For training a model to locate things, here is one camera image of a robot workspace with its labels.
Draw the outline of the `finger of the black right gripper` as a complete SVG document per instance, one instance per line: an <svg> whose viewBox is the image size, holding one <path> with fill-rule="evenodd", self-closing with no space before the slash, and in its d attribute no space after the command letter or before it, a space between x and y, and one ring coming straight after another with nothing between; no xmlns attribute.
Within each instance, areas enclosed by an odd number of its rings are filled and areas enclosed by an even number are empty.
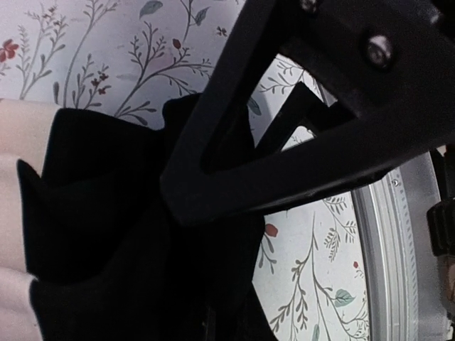
<svg viewBox="0 0 455 341"><path fill-rule="evenodd" d="M295 130L304 126L319 135L350 121L350 112L339 103L327 106L304 83L298 83L273 118L255 153L268 156L282 150Z"/></svg>
<svg viewBox="0 0 455 341"><path fill-rule="evenodd" d="M205 163L276 55L354 118L229 170ZM454 140L453 1L246 1L161 175L186 226L289 209L370 184Z"/></svg>

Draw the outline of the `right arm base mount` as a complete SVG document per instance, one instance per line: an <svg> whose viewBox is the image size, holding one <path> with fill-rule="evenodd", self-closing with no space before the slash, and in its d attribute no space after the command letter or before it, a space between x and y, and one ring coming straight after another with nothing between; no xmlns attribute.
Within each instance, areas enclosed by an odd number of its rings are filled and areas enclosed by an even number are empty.
<svg viewBox="0 0 455 341"><path fill-rule="evenodd" d="M454 144L446 152L430 151L441 200L427 211L427 222L435 256L454 259Z"/></svg>

